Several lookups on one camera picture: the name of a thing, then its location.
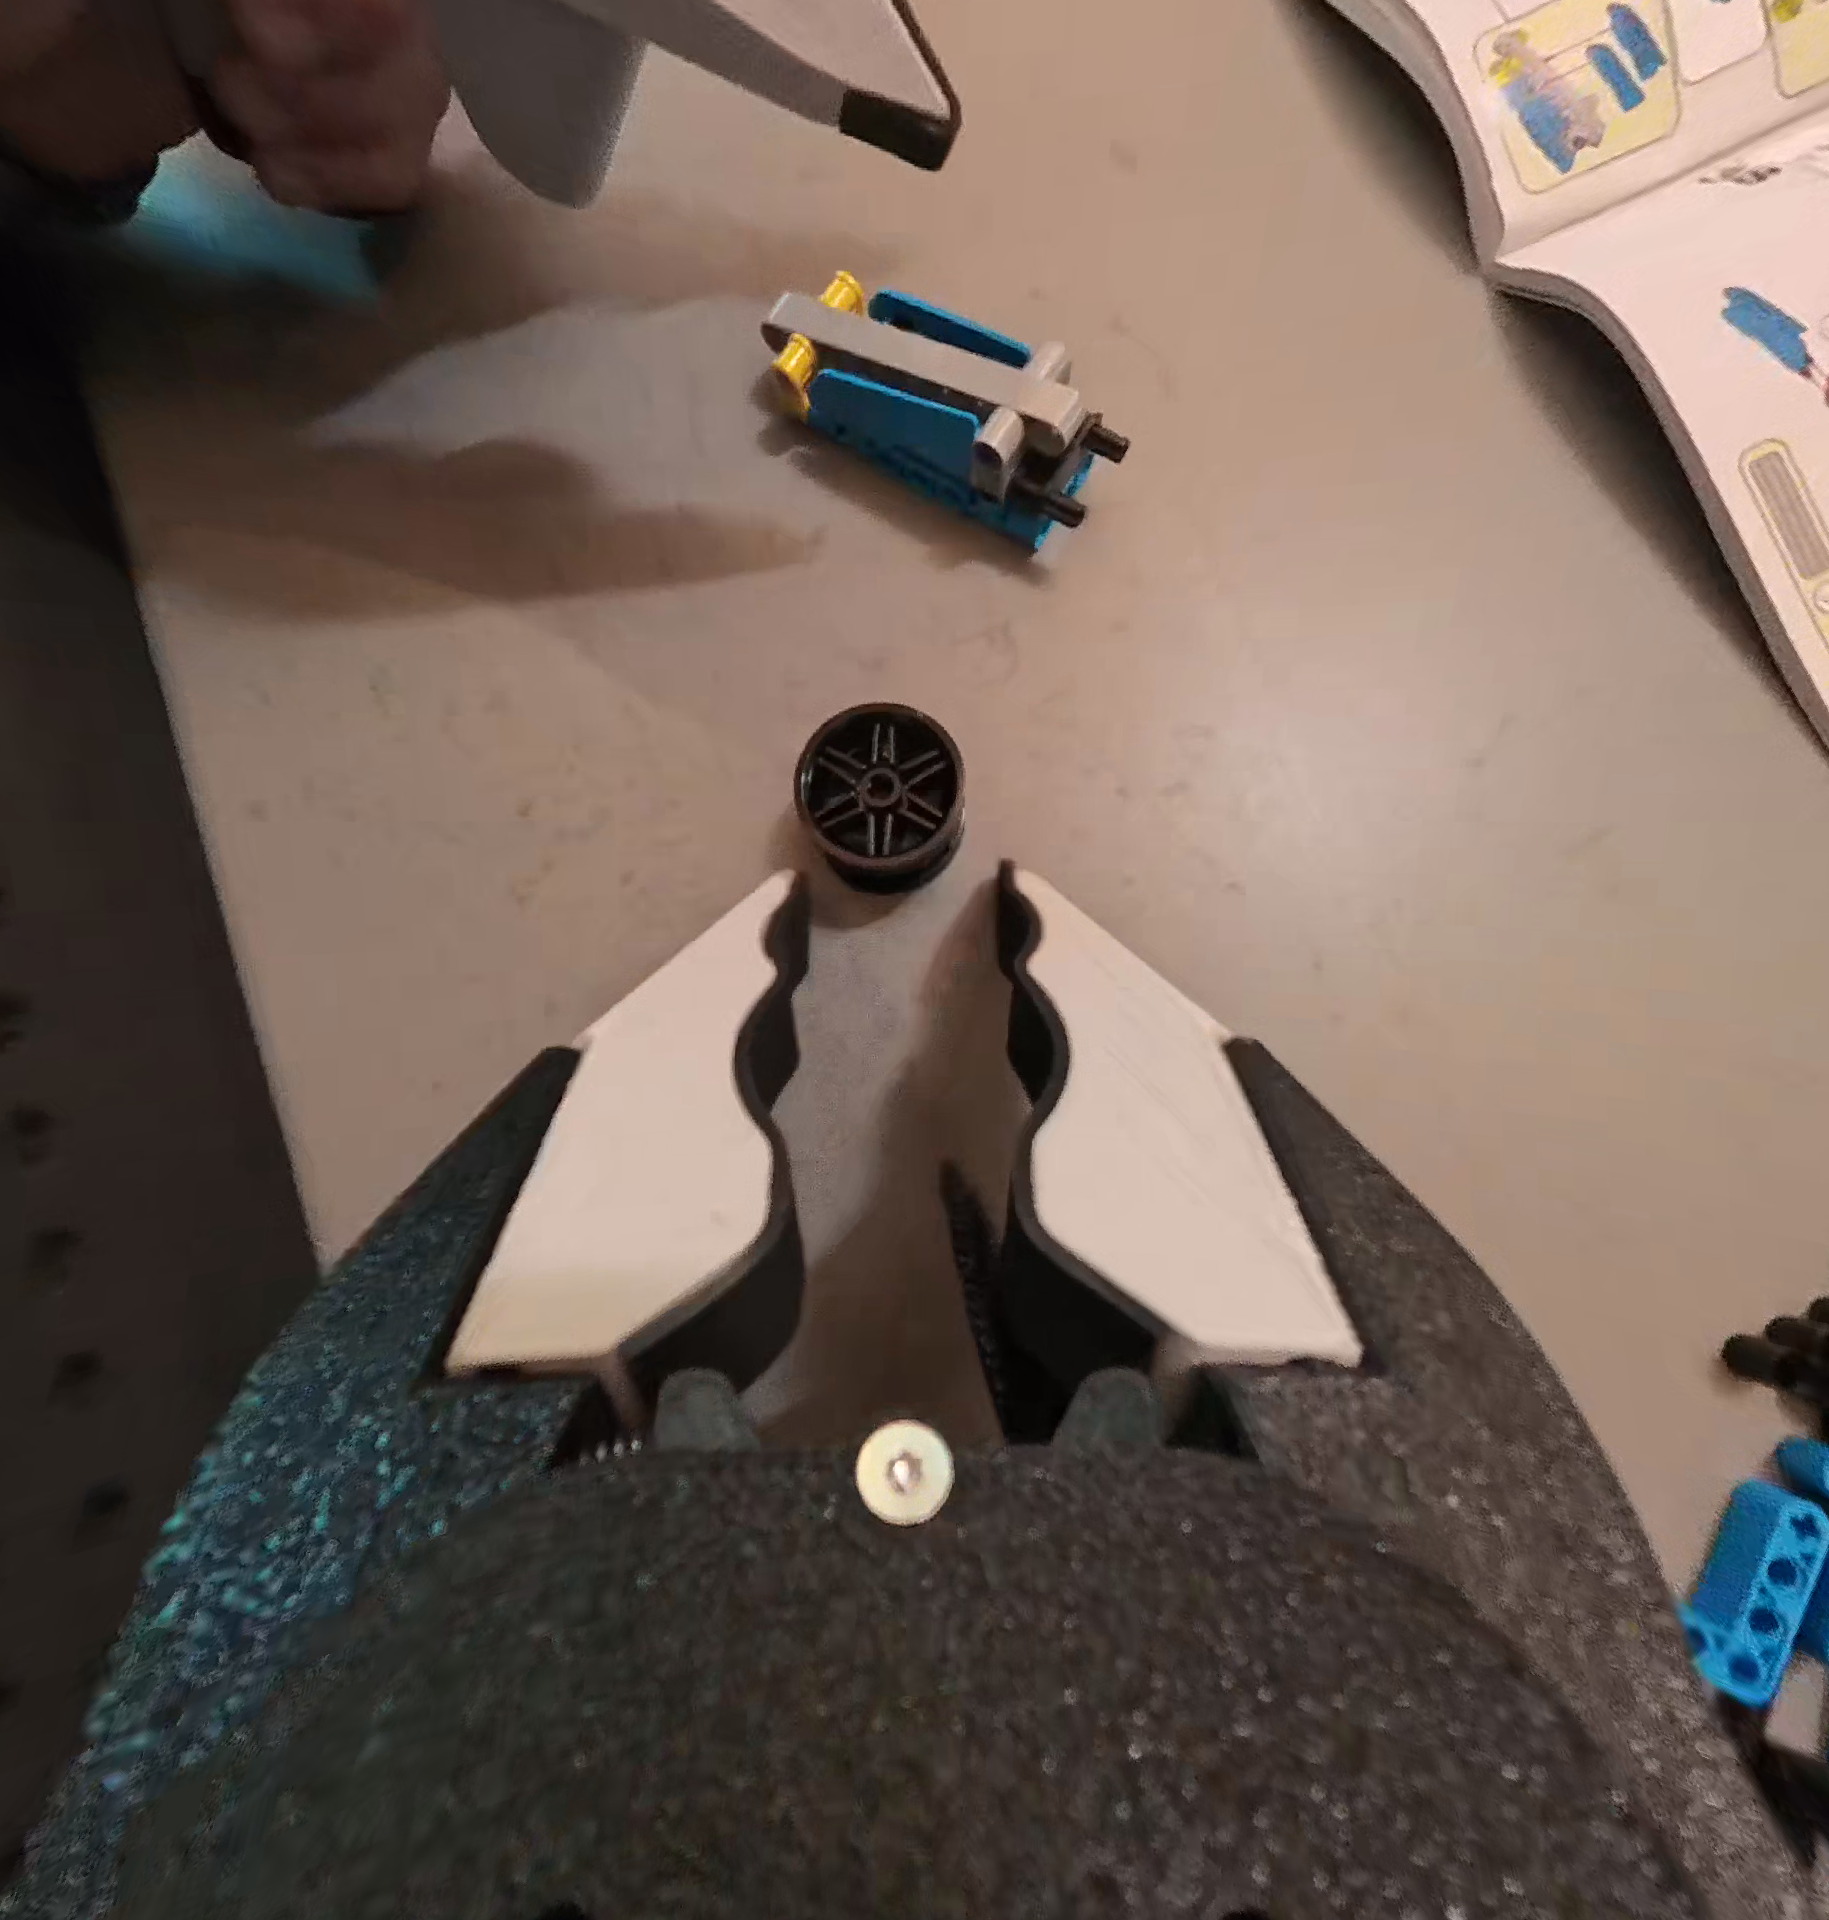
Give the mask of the grey desk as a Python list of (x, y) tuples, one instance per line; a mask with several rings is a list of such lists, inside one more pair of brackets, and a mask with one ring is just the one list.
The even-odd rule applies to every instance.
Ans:
[[(651, 55), (600, 202), (454, 119), (369, 300), (90, 261), (87, 392), (319, 1272), (783, 867), (783, 1445), (990, 1435), (939, 1165), (1005, 1207), (1015, 856), (1262, 1039), (1536, 1329), (1676, 1592), (1829, 1291), (1829, 753), (1621, 358), (1491, 295), (1325, 3), (917, 3), (939, 172)], [(1131, 438), (1038, 551), (783, 412), (838, 270), (1064, 341)], [(794, 769), (939, 719), (913, 892)]]

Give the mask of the black perforated panel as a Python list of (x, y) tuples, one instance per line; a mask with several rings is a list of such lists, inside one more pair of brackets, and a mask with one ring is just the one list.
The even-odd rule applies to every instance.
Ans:
[(0, 1894), (319, 1276), (73, 320), (0, 235)]

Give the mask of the person's left hand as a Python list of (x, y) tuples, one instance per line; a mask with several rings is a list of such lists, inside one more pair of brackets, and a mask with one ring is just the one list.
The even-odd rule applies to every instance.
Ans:
[(378, 222), (431, 180), (454, 85), (427, 3), (225, 3), (197, 125), (286, 210)]

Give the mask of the instruction booklet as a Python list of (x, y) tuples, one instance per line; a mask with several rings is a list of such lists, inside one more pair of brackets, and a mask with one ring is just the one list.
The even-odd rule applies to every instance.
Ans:
[(1430, 98), (1487, 283), (1641, 380), (1829, 748), (1829, 3), (1334, 3)]

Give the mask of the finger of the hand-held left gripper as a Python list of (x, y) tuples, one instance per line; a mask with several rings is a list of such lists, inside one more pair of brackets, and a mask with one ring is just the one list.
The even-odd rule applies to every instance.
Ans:
[(913, 3), (571, 3), (815, 125), (939, 171), (960, 95)]

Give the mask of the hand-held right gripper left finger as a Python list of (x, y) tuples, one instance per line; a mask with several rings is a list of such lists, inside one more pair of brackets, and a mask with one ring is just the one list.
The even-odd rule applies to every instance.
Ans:
[(566, 1091), (446, 1348), (449, 1376), (761, 1381), (808, 1250), (774, 1100), (799, 1065), (808, 876), (773, 874), (576, 1039)]

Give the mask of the black spoked wheel rim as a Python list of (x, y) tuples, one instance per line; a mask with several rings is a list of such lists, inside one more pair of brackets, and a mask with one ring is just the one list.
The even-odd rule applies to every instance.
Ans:
[(841, 887), (913, 892), (947, 868), (967, 834), (967, 763), (920, 710), (841, 710), (799, 754), (794, 815)]

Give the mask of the blue grey brick assembly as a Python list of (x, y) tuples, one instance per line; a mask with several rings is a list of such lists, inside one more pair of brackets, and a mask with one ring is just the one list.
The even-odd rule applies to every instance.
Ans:
[(783, 412), (1028, 551), (1083, 529), (1091, 471), (1131, 456), (1064, 341), (1030, 345), (851, 270), (778, 295), (761, 336)]

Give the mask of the pile of toy brick parts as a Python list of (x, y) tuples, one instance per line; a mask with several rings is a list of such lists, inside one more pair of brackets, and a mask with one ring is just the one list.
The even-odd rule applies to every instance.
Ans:
[(1692, 1592), (1676, 1607), (1692, 1663), (1802, 1864), (1829, 1864), (1829, 1710), (1819, 1750), (1770, 1734), (1799, 1663), (1829, 1687), (1829, 1295), (1730, 1335), (1719, 1367), (1805, 1409), (1770, 1474), (1736, 1482)]

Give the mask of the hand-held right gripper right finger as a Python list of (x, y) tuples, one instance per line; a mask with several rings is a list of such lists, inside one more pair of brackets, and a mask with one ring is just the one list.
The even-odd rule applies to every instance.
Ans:
[(994, 1255), (1011, 1435), (1102, 1376), (1156, 1428), (1239, 1432), (1239, 1381), (1364, 1384), (1364, 1335), (1245, 1043), (1024, 860), (994, 876), (1024, 1125)]

